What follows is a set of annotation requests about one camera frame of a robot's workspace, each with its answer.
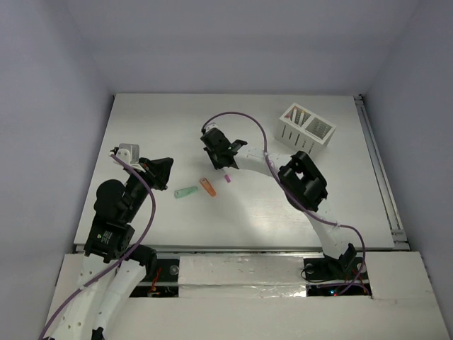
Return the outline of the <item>green utility knife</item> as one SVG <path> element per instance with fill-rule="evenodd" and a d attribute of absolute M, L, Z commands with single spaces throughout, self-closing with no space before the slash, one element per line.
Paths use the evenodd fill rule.
<path fill-rule="evenodd" d="M 173 195 L 174 195 L 174 198 L 180 199 L 180 198 L 187 197 L 187 196 L 192 195 L 197 192 L 198 192 L 197 186 L 190 186 L 190 187 L 179 188 L 179 189 L 175 190 Z"/>

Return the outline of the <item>orange utility knife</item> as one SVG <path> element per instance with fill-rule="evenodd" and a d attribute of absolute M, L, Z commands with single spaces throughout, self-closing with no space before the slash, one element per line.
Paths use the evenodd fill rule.
<path fill-rule="evenodd" d="M 212 184 L 206 178 L 201 178 L 199 182 L 211 197 L 215 197 L 217 195 L 217 192 L 213 188 Z"/>

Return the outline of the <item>orange capped white marker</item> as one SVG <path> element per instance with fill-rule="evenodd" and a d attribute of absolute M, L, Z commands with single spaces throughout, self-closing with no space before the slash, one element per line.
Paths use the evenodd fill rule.
<path fill-rule="evenodd" d="M 296 119 L 297 119 L 297 108 L 294 108 L 294 109 L 293 109 L 290 118 L 291 118 L 291 121 L 292 121 L 293 123 L 296 121 Z"/>

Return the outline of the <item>yellow capped white marker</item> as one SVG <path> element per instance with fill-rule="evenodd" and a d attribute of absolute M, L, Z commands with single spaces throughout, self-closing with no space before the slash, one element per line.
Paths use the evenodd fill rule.
<path fill-rule="evenodd" d="M 301 116 L 299 119 L 299 125 L 303 126 L 304 122 L 306 120 L 306 112 L 304 110 L 301 111 Z"/>

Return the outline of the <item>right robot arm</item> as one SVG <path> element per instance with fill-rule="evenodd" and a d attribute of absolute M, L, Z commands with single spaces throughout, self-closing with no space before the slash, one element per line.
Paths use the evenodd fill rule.
<path fill-rule="evenodd" d="M 229 141 L 216 125 L 202 129 L 201 141 L 215 169 L 254 171 L 277 181 L 288 202 L 308 218 L 319 238 L 323 258 L 306 271 L 313 281 L 358 279 L 357 251 L 333 220 L 327 197 L 327 181 L 311 157 L 296 154 L 269 154 L 243 140 Z"/>

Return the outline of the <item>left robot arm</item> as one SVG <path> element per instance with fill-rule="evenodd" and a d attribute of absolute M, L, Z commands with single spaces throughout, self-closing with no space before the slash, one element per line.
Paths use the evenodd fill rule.
<path fill-rule="evenodd" d="M 41 339 L 104 339 L 138 283 L 156 273 L 156 251 L 132 241 L 131 223 L 145 198 L 167 189 L 173 159 L 110 156 L 130 177 L 98 187 L 77 289 L 47 321 Z"/>

